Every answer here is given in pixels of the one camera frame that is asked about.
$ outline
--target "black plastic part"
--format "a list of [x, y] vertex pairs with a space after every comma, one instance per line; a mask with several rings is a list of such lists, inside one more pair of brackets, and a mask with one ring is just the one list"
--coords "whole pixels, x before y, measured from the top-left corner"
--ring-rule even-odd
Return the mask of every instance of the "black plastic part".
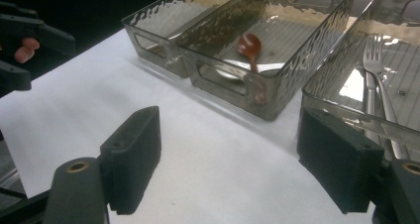
[[43, 47], [59, 53], [73, 56], [75, 39], [72, 35], [53, 28], [37, 18], [34, 10], [21, 9], [14, 4], [0, 2], [0, 8], [9, 8], [16, 14], [5, 14], [0, 11], [0, 43], [2, 54], [12, 56], [21, 46], [23, 38], [35, 38]]
[[43, 223], [109, 223], [100, 165], [96, 159], [76, 159], [55, 171]]
[[31, 74], [0, 60], [0, 86], [12, 90], [31, 90]]
[[383, 149], [342, 120], [302, 108], [297, 153], [343, 213], [366, 212], [368, 183]]
[[22, 200], [0, 211], [1, 224], [41, 224], [50, 192], [46, 191], [30, 199]]
[[396, 160], [384, 180], [400, 224], [420, 223], [420, 164]]
[[134, 113], [101, 146], [101, 163], [110, 207], [132, 214], [143, 199], [160, 160], [158, 107]]

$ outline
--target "clear plastic bin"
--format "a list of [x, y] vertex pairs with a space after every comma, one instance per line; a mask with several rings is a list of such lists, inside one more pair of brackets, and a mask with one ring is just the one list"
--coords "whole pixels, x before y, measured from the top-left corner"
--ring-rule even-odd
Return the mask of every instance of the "clear plastic bin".
[[[303, 107], [328, 112], [363, 133], [373, 132], [406, 147], [420, 161], [420, 0], [373, 0], [303, 87]], [[383, 84], [397, 123], [384, 118], [376, 92], [375, 114], [367, 113], [364, 51], [369, 35], [383, 38]]]
[[138, 55], [180, 77], [188, 73], [176, 41], [180, 34], [235, 0], [157, 0], [122, 20]]
[[[343, 35], [354, 0], [237, 0], [187, 30], [178, 45], [192, 84], [262, 119], [274, 120]], [[243, 34], [262, 42], [251, 72]]]

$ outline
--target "cutlery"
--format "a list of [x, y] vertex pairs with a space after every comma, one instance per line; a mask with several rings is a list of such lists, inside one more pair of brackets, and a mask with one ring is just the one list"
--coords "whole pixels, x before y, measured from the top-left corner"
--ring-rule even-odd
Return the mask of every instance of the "cutlery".
[[[383, 72], [382, 65], [382, 36], [371, 35], [367, 38], [367, 44], [364, 52], [364, 68], [369, 72], [379, 87], [379, 94], [382, 98], [383, 110], [385, 113], [385, 119], [389, 122], [397, 123], [395, 113], [392, 109], [391, 102], [386, 93], [385, 86], [383, 85], [379, 75]], [[391, 147], [393, 154], [397, 159], [409, 160], [407, 148], [401, 146], [397, 142], [391, 140]]]

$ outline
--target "white surface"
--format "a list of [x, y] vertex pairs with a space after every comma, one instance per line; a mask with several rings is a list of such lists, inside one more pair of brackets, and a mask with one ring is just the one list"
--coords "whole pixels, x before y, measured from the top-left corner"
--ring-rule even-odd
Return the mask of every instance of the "white surface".
[[29, 196], [158, 105], [162, 154], [138, 211], [111, 223], [371, 223], [343, 215], [295, 152], [299, 92], [268, 123], [150, 69], [124, 31], [0, 99], [0, 129]]

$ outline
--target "red spoon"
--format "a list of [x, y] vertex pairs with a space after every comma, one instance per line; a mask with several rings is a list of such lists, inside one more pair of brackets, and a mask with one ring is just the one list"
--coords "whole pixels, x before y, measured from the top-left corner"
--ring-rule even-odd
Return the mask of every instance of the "red spoon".
[[242, 35], [238, 41], [238, 52], [248, 58], [250, 62], [251, 71], [258, 73], [257, 56], [262, 50], [262, 42], [254, 34]]

